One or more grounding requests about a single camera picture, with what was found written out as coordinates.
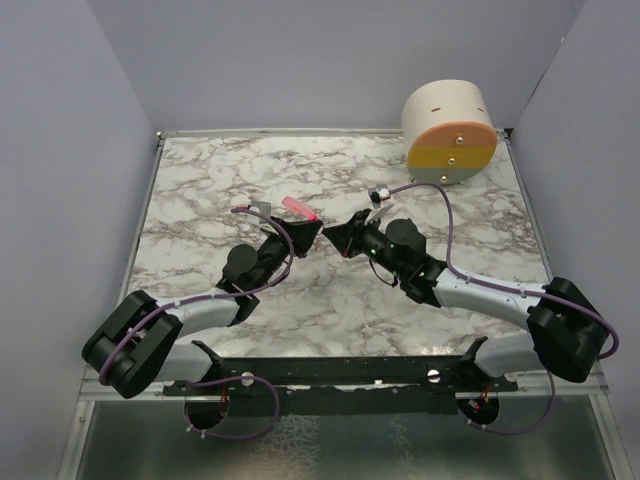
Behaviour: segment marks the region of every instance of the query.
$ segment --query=wooden cylinder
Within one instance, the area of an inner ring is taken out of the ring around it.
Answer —
[[[402,111],[407,166],[418,181],[459,183],[487,166],[498,137],[482,94],[464,80],[428,83]]]

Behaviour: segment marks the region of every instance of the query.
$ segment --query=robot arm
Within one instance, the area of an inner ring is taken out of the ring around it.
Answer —
[[[322,227],[319,220],[285,222],[275,217],[271,220],[289,235],[299,258],[306,256]],[[174,342],[207,328],[228,327],[246,320],[260,303],[255,295],[219,297],[266,285],[289,256],[289,246],[282,235],[269,233],[258,250],[242,244],[229,252],[222,279],[215,288],[197,296],[202,301],[187,302],[193,296],[163,299],[153,298],[142,290],[133,292],[92,335],[82,357],[101,371],[132,328],[159,306],[172,304],[172,308],[159,312],[115,355],[106,380],[124,398],[138,395],[154,381],[197,381],[211,367],[213,352],[198,342],[188,345]]]
[[[347,223],[323,230],[343,257],[364,254],[391,272],[416,303],[465,308],[525,330],[515,337],[485,339],[474,351],[475,365],[490,376],[546,368],[571,382],[587,378],[608,331],[591,316],[549,299],[559,298],[597,314],[572,282],[556,277],[549,285],[523,285],[470,274],[459,278],[446,262],[426,253],[427,240],[410,219],[393,220],[384,233],[379,230],[378,213],[388,207],[381,207],[378,192],[370,192],[376,210],[356,212]],[[482,279],[498,287],[478,285]]]

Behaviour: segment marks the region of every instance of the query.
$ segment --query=marble tabletop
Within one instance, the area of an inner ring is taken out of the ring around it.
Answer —
[[[399,136],[168,138],[129,289],[163,297],[208,290],[233,246],[264,240],[232,207],[256,198],[271,202],[273,215],[293,220],[280,203],[290,195],[325,225],[344,222],[370,206],[369,187],[409,183],[404,163]],[[447,191],[458,266],[508,280],[547,280],[504,142],[485,170]],[[427,237],[428,252],[444,258],[447,214],[437,192],[415,188],[395,200],[386,221],[411,218]],[[197,338],[223,356],[446,355],[463,352],[481,335],[517,332],[480,314],[418,305],[378,280],[364,256],[343,259],[322,236],[283,283],[259,298],[244,323]]]

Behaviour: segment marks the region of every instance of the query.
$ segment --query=white wall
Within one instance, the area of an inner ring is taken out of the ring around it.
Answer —
[[[513,145],[553,273],[575,279],[621,337],[603,362],[640,474],[640,3],[588,0]]]
[[[154,129],[83,0],[0,2],[0,478],[53,478]]]
[[[516,125],[582,0],[89,0],[160,129],[399,127],[442,78]]]

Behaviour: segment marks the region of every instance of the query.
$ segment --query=bolt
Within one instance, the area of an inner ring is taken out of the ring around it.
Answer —
[[[440,372],[437,370],[429,370],[427,372],[427,380],[429,383],[440,383]]]
[[[243,377],[253,377],[253,373],[244,372],[241,376],[243,376]],[[253,378],[247,378],[246,380],[243,378],[242,380],[240,380],[240,383],[242,383],[242,385],[244,385],[245,387],[249,387],[249,386],[253,385]]]

